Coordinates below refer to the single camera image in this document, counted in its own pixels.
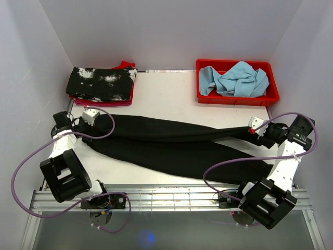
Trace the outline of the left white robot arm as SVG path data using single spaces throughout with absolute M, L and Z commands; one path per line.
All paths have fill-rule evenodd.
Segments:
M 53 150 L 50 156 L 40 163 L 40 169 L 55 200 L 62 203 L 76 197 L 88 197 L 92 198 L 92 205 L 107 207 L 110 195 L 104 184 L 99 180 L 91 180 L 74 151 L 79 138 L 74 134 L 74 121 L 66 111 L 54 114 L 53 119 Z

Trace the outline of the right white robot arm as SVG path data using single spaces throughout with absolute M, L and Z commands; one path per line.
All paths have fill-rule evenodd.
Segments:
M 312 147 L 309 135 L 315 121 L 297 115 L 292 124 L 287 126 L 252 117 L 249 126 L 251 133 L 278 145 L 278 158 L 266 178 L 257 182 L 244 182 L 235 193 L 235 201 L 239 209 L 267 229 L 272 229 L 297 203 L 291 193 L 293 177 L 301 161 L 301 154 Z

